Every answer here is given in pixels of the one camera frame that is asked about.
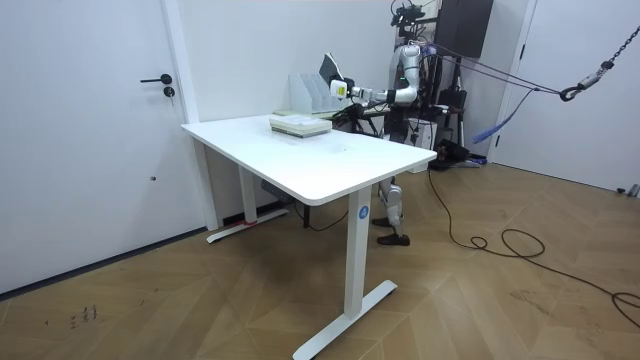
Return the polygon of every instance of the desk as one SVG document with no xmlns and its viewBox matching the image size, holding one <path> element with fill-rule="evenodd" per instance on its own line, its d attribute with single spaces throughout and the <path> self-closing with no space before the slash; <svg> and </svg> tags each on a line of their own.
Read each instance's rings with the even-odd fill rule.
<svg viewBox="0 0 640 360">
<path fill-rule="evenodd" d="M 269 181 L 306 205 L 318 206 L 349 195 L 344 314 L 302 345 L 294 360 L 309 360 L 397 288 L 387 280 L 364 293 L 371 186 L 435 159 L 436 153 L 367 136 L 331 131 L 298 139 L 271 131 L 269 117 L 182 125 L 194 138 L 238 164 L 246 223 L 255 226 L 282 215 L 256 217 L 253 175 Z M 212 241 L 223 236 L 212 235 Z"/>
</svg>

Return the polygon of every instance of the herringbone wood floor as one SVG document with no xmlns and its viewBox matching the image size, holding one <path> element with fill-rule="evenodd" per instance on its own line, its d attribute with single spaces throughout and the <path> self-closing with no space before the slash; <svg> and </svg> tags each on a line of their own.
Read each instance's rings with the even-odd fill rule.
<svg viewBox="0 0 640 360">
<path fill-rule="evenodd" d="M 515 227 L 544 264 L 640 292 L 640 200 L 500 166 L 434 174 L 455 234 Z M 371 228 L 367 291 L 400 287 L 318 359 L 639 359 L 640 331 L 606 295 L 521 260 L 461 249 L 426 174 L 399 178 L 408 248 Z M 380 215 L 377 199 L 373 214 Z M 316 225 L 346 199 L 314 210 Z M 341 313 L 346 221 L 288 215 L 214 245 L 202 234 L 0 303 L 0 359 L 290 359 Z M 518 249 L 527 249 L 519 245 Z M 640 319 L 640 312 L 630 311 Z"/>
</svg>

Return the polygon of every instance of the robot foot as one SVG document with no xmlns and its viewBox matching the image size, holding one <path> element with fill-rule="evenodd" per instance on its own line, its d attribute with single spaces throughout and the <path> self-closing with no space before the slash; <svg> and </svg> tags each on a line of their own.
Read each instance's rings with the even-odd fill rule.
<svg viewBox="0 0 640 360">
<path fill-rule="evenodd" d="M 389 218 L 387 217 L 380 218 L 380 219 L 373 219 L 371 220 L 371 224 L 375 226 L 380 226 L 380 227 L 391 227 L 391 223 L 389 222 Z"/>
<path fill-rule="evenodd" d="M 409 246 L 411 241 L 407 235 L 391 234 L 378 238 L 378 244 L 385 246 Z"/>
</svg>

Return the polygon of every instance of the cable on floor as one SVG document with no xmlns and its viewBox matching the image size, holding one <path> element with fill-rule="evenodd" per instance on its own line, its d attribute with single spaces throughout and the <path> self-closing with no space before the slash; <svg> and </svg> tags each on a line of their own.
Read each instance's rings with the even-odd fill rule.
<svg viewBox="0 0 640 360">
<path fill-rule="evenodd" d="M 300 219 L 302 219 L 302 221 L 304 221 L 304 217 L 303 217 L 302 215 L 300 215 L 300 211 L 298 211 L 298 202 L 297 202 L 297 201 L 295 201 L 295 202 L 293 203 L 293 208 L 296 210 L 296 214 L 298 214 L 298 217 L 299 217 Z M 347 211 L 344 215 L 342 215 L 342 217 L 341 217 L 340 219 L 338 219 L 336 222 L 332 223 L 332 224 L 331 224 L 331 225 L 329 225 L 329 226 L 323 227 L 322 229 L 316 229 L 316 228 L 314 228 L 313 226 L 311 226 L 311 224 L 309 224 L 309 228 L 310 228 L 311 230 L 313 230 L 313 231 L 317 231 L 317 232 L 323 232 L 323 231 L 329 230 L 329 229 L 331 229 L 332 227 L 334 227 L 334 226 L 338 225 L 342 220 L 344 220 L 344 218 L 346 218 L 346 217 L 347 217 L 347 215 L 349 215 L 349 211 Z"/>
<path fill-rule="evenodd" d="M 526 232 L 526 231 L 522 231 L 522 230 L 518 230 L 518 229 L 505 229 L 502 231 L 502 234 L 500 234 L 500 237 L 502 238 L 502 243 L 504 244 L 504 246 L 506 246 L 511 252 L 512 254 L 504 254 L 504 253 L 500 253 L 497 251 L 493 251 L 489 249 L 489 241 L 487 241 L 487 239 L 481 237 L 481 236 L 473 236 L 470 239 L 470 242 L 472 245 L 465 245 L 460 243 L 458 240 L 456 240 L 456 238 L 453 236 L 453 217 L 451 216 L 451 211 L 449 211 L 449 208 L 447 207 L 447 205 L 444 203 L 444 201 L 442 201 L 442 198 L 440 197 L 440 195 L 438 194 L 438 191 L 436 190 L 435 185 L 433 184 L 433 179 L 431 178 L 431 170 L 428 171 L 429 172 L 429 183 L 431 184 L 431 188 L 433 189 L 434 194 L 436 194 L 436 197 L 438 198 L 438 201 L 440 201 L 440 204 L 442 204 L 442 206 L 444 207 L 444 209 L 447 211 L 447 215 L 449 216 L 449 238 L 451 238 L 451 241 L 453 241 L 456 245 L 461 246 L 463 248 L 467 248 L 467 249 L 471 249 L 471 250 L 481 250 L 481 251 L 485 251 L 489 254 L 493 254 L 493 255 L 497 255 L 500 257 L 505 257 L 505 258 L 515 258 L 515 259 L 523 259 L 535 266 L 538 266 L 542 269 L 545 269 L 547 271 L 551 271 L 553 273 L 556 273 L 558 275 L 562 275 L 568 278 L 571 278 L 573 280 L 579 281 L 583 284 L 587 284 L 589 286 L 592 286 L 595 289 L 600 290 L 601 292 L 611 296 L 611 301 L 613 302 L 613 306 L 615 306 L 615 308 L 618 310 L 618 312 L 620 312 L 620 314 L 622 314 L 622 316 L 624 316 L 625 318 L 627 318 L 627 320 L 629 320 L 633 325 L 635 325 L 637 328 L 640 328 L 640 324 L 638 322 L 636 322 L 635 320 L 633 320 L 621 307 L 620 307 L 620 303 L 624 303 L 627 304 L 631 307 L 634 307 L 636 309 L 640 309 L 640 297 L 638 295 L 635 294 L 631 294 L 631 293 L 627 293 L 627 292 L 611 292 L 599 285 L 596 285 L 590 281 L 587 281 L 585 279 L 579 278 L 577 276 L 571 275 L 571 274 L 567 274 L 565 272 L 562 272 L 560 270 L 556 270 L 553 269 L 549 266 L 546 265 L 542 265 L 540 263 L 537 263 L 531 259 L 536 258 L 542 254 L 545 253 L 546 246 L 544 245 L 544 243 L 538 239 L 537 237 L 531 235 L 530 233 Z M 507 240 L 507 238 L 505 238 L 506 234 L 521 234 L 524 235 L 530 239 L 532 239 L 534 242 L 536 242 L 539 246 L 540 246 L 540 250 L 538 250 L 537 252 L 534 252 L 533 254 L 529 254 L 529 255 L 523 255 L 520 254 L 518 251 L 516 251 L 511 245 L 509 245 L 509 241 Z M 638 301 L 638 303 L 633 303 L 630 302 L 631 299 Z"/>
</svg>

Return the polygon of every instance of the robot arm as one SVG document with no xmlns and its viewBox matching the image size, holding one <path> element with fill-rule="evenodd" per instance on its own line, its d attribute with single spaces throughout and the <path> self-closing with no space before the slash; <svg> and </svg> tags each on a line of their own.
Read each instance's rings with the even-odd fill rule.
<svg viewBox="0 0 640 360">
<path fill-rule="evenodd" d="M 409 106 L 418 97 L 420 85 L 421 50 L 418 45 L 403 45 L 396 49 L 391 62 L 391 84 L 389 90 L 376 91 L 356 86 L 349 79 L 335 79 L 330 82 L 331 94 L 341 99 L 360 99 L 364 105 L 387 103 L 396 106 Z M 404 75 L 397 78 L 398 68 Z"/>
</svg>

